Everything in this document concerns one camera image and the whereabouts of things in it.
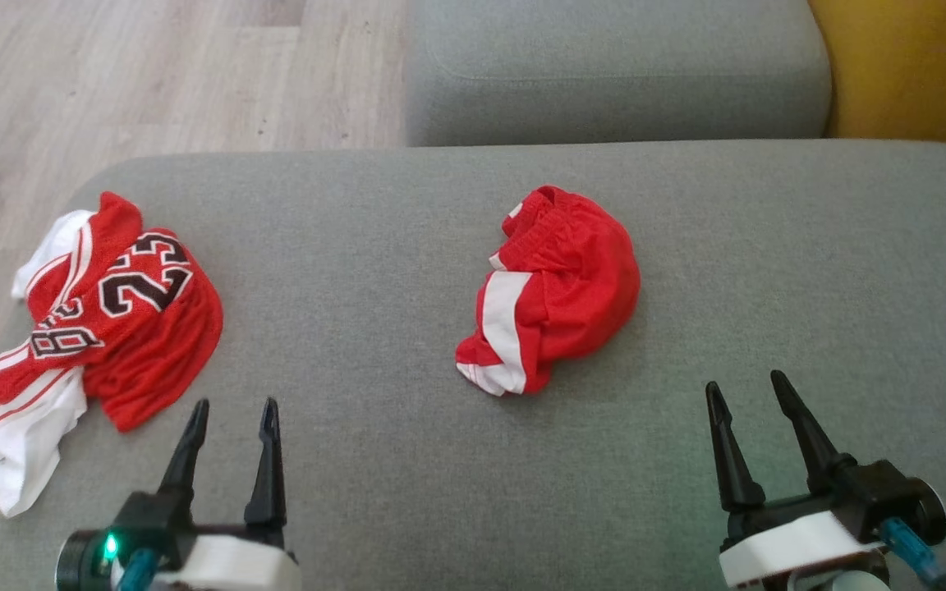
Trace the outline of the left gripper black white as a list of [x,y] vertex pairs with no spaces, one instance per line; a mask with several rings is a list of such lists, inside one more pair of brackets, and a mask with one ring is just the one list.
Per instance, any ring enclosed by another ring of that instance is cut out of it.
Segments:
[[200,399],[156,493],[134,492],[112,523],[68,535],[55,565],[57,590],[299,590],[299,562],[284,547],[287,499],[279,408],[266,399],[262,445],[244,521],[198,525],[195,467],[210,403]]

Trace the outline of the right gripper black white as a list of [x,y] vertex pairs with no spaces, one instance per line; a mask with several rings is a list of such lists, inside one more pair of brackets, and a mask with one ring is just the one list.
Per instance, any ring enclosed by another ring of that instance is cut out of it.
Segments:
[[[838,452],[786,374],[773,369],[769,376],[796,435],[808,489],[818,497],[796,497],[758,511],[757,523],[719,555],[726,587],[891,590],[889,558],[894,557],[923,589],[946,590],[946,567],[935,554],[946,539],[941,497],[889,461],[856,466],[852,454]],[[722,509],[733,514],[761,508],[765,491],[752,478],[715,381],[706,384],[705,399]]]

